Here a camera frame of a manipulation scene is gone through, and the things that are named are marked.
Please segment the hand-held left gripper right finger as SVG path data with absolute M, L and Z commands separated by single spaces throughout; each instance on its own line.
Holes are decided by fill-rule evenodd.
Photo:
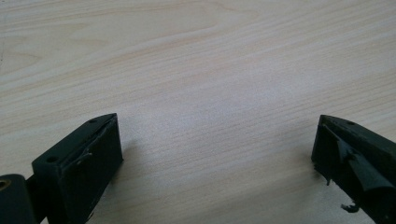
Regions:
M 311 161 L 351 198 L 342 209 L 363 210 L 375 224 L 396 224 L 396 143 L 355 122 L 322 115 Z

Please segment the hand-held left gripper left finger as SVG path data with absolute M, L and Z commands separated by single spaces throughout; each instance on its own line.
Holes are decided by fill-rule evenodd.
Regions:
M 85 224 L 123 162 L 118 116 L 85 122 L 32 162 L 50 224 Z

